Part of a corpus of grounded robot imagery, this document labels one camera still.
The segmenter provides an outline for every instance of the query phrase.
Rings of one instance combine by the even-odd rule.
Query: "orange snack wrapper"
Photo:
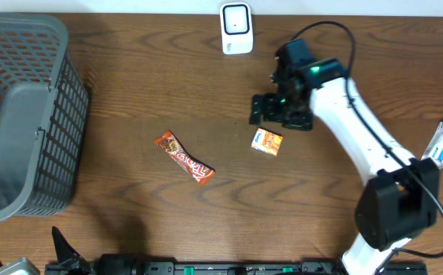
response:
[[[281,141],[283,141],[283,137],[280,135],[258,128],[251,146],[254,149],[261,150],[264,153],[277,157]]]
[[[191,157],[171,131],[167,131],[162,137],[156,139],[154,143],[164,149],[200,185],[205,184],[215,175],[215,171],[212,168]]]

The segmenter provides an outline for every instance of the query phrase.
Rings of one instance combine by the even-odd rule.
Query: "white device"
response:
[[[250,53],[254,45],[251,7],[243,2],[220,7],[221,47],[225,54]]]

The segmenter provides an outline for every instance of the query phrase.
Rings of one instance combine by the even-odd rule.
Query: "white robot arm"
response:
[[[437,200],[437,166],[430,159],[417,161],[382,126],[348,78],[350,68],[344,69],[335,58],[317,62],[304,41],[296,40],[319,24],[347,31],[353,42],[351,68],[355,52],[351,32],[332,21],[309,25],[276,52],[278,66],[271,78],[278,85],[277,93],[253,97],[250,123],[260,124],[263,115],[283,127],[310,131],[316,116],[354,162],[364,185],[355,213],[360,234],[341,258],[343,273],[380,273],[397,251],[442,257],[443,252],[430,255],[401,248],[435,223],[437,209],[443,217]]]
[[[386,151],[362,125],[361,120],[350,108],[344,90],[345,79],[339,78],[322,84],[322,88],[314,89],[310,98],[310,108],[332,131],[361,175],[364,185],[377,175],[377,171],[385,169],[393,172],[401,166],[387,156]],[[354,105],[363,115],[367,123],[407,165],[413,154],[403,148],[378,121],[359,95],[354,81],[349,79],[349,92],[354,98]],[[349,275],[371,275],[392,253],[392,249],[402,247],[411,239],[404,238],[391,245],[385,251],[372,248],[359,234],[349,251],[342,257],[342,263]]]

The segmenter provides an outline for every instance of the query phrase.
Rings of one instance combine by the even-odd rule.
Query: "gray plastic basket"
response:
[[[67,42],[56,18],[0,14],[0,221],[72,199],[89,96]]]

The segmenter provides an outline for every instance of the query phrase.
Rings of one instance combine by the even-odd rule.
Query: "wood grain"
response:
[[[284,136],[277,158],[250,149],[251,96],[275,91],[273,52],[322,19],[357,38],[354,79],[388,130],[420,157],[443,118],[443,18],[254,16],[254,50],[222,53],[218,16],[57,15],[92,106],[77,195],[51,218],[0,223],[0,257],[26,256],[43,271],[56,259],[57,226],[86,259],[145,253],[188,261],[338,257],[357,230],[362,185],[320,122]],[[346,63],[348,39],[333,27],[305,35],[320,58]],[[171,130],[216,169],[198,186],[154,139]],[[443,170],[440,197],[443,203]],[[443,248],[443,224],[409,246]],[[415,260],[400,255],[397,260]],[[425,260],[443,274],[443,259]]]

